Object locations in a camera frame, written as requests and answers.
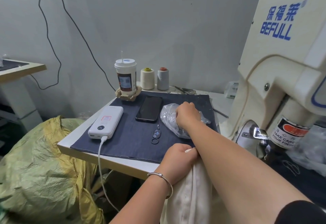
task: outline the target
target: bangle bracelet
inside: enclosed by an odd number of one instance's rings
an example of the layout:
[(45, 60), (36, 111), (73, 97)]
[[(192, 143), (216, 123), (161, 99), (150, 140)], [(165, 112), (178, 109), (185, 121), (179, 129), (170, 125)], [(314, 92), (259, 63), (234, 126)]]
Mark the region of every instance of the bangle bracelet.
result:
[(147, 177), (149, 177), (151, 175), (159, 176), (160, 178), (164, 179), (165, 182), (171, 187), (171, 195), (169, 195), (169, 196), (167, 196), (165, 198), (165, 199), (169, 199), (172, 196), (172, 194), (173, 194), (173, 187), (172, 187), (171, 183), (161, 173), (149, 173), (149, 174), (147, 174)]

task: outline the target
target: thread spool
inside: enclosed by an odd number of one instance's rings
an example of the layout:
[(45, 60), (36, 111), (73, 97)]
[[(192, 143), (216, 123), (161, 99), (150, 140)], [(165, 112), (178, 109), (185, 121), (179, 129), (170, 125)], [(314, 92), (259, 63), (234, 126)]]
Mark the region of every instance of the thread spool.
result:
[(141, 70), (141, 88), (150, 90), (155, 87), (155, 72), (151, 68)]
[(157, 71), (157, 89), (168, 90), (169, 89), (169, 70), (161, 67)]

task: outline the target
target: black sleeve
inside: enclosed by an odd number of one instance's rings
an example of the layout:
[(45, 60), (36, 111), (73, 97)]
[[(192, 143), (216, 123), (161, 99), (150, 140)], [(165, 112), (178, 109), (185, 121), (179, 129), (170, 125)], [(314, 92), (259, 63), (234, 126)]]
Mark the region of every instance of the black sleeve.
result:
[(317, 205), (307, 201), (294, 201), (278, 214), (275, 224), (319, 224), (326, 223), (326, 213)]

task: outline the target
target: paper cup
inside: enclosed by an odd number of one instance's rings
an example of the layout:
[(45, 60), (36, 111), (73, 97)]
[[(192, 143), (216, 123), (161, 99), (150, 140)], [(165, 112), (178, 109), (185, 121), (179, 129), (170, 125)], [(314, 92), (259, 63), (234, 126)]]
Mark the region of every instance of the paper cup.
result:
[(121, 94), (136, 93), (136, 65), (133, 59), (118, 59), (114, 66), (117, 70)]

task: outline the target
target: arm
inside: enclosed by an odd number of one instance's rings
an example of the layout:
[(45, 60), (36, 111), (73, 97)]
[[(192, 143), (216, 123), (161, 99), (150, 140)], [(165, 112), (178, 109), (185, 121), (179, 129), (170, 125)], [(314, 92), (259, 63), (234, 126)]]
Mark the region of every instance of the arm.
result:
[[(180, 181), (191, 169), (192, 163), (198, 157), (197, 150), (190, 145), (174, 144), (166, 152), (161, 164), (155, 170), (174, 185)], [(151, 175), (123, 207), (122, 210), (110, 222), (111, 224), (143, 224), (160, 222), (161, 213), (166, 196), (170, 191), (164, 179)]]
[(310, 201), (268, 165), (200, 122), (193, 103), (183, 103), (177, 113), (178, 125), (188, 131), (236, 222), (274, 223), (288, 203)]

